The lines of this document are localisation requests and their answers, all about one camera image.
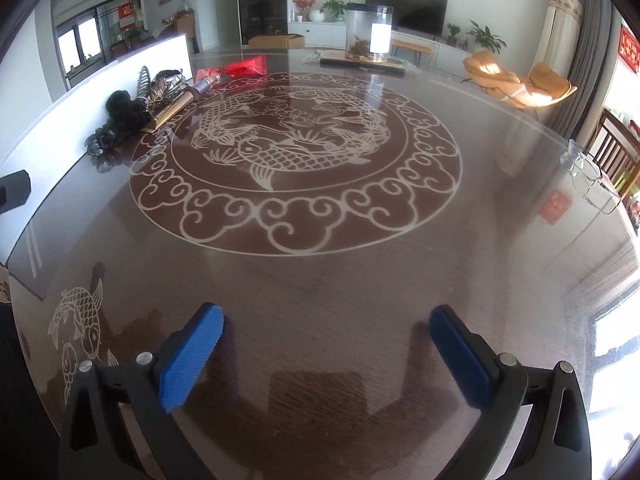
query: curtain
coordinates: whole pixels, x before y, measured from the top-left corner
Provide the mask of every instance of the curtain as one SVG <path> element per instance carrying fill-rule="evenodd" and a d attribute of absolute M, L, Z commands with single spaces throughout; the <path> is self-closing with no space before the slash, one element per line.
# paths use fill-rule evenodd
<path fill-rule="evenodd" d="M 533 62 L 545 63 L 562 77 L 567 77 L 575 55 L 583 7 L 581 0 L 549 0 L 545 27 Z"/>
<path fill-rule="evenodd" d="M 582 3 L 584 20 L 568 74 L 578 90 L 554 107 L 546 120 L 546 126 L 565 139 L 575 138 L 593 104 L 613 26 L 614 8 L 610 0 L 582 0 Z"/>

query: silver screw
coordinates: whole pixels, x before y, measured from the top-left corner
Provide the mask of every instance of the silver screw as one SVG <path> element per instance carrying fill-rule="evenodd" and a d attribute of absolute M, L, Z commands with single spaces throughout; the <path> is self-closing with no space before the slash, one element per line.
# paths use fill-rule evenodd
<path fill-rule="evenodd" d="M 505 366 L 515 366 L 518 364 L 518 360 L 511 354 L 500 354 L 500 362 Z"/>
<path fill-rule="evenodd" d="M 154 355 L 151 352 L 142 352 L 140 354 L 138 354 L 138 357 L 136 357 L 136 362 L 139 365 L 148 365 L 151 361 L 154 360 Z"/>
<path fill-rule="evenodd" d="M 565 374 L 571 374 L 574 372 L 574 367 L 572 367 L 571 363 L 568 363 L 567 361 L 560 361 L 560 369 Z"/>
<path fill-rule="evenodd" d="M 82 361 L 78 366 L 78 370 L 81 372 L 88 372 L 93 366 L 94 364 L 91 361 Z"/>

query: gray curtain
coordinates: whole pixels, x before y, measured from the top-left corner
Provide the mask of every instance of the gray curtain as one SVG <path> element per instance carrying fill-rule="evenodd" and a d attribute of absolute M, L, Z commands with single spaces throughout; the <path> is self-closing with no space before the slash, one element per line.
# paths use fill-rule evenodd
<path fill-rule="evenodd" d="M 546 126 L 565 139 L 575 138 L 591 108 L 614 23 L 610 0 L 582 0 L 582 3 L 584 19 L 568 75 L 578 90 L 560 103 L 546 121 Z"/>

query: beige curtain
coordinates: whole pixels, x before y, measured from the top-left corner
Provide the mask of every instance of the beige curtain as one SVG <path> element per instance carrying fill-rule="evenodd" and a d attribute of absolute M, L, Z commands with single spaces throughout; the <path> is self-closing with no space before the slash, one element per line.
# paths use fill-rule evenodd
<path fill-rule="evenodd" d="M 581 0 L 548 0 L 545 26 L 533 62 L 545 63 L 558 75 L 566 78 L 574 60 L 582 25 Z"/>

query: green plant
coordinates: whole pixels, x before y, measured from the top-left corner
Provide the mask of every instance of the green plant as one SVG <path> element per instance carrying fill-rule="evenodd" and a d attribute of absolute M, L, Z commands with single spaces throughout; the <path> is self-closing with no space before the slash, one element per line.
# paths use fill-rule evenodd
<path fill-rule="evenodd" d="M 483 48 L 489 49 L 491 52 L 500 54 L 500 50 L 507 46 L 500 36 L 494 36 L 491 34 L 489 27 L 482 28 L 474 20 L 469 20 L 473 23 L 473 28 L 470 28 L 468 33 L 476 37 L 476 43 L 479 43 Z"/>
<path fill-rule="evenodd" d="M 447 27 L 449 27 L 449 32 L 452 38 L 455 38 L 462 30 L 460 27 L 458 27 L 457 25 L 454 25 L 453 23 L 449 23 Z"/>
<path fill-rule="evenodd" d="M 322 6 L 323 9 L 329 9 L 334 16 L 344 15 L 344 7 L 350 4 L 351 0 L 329 0 Z"/>

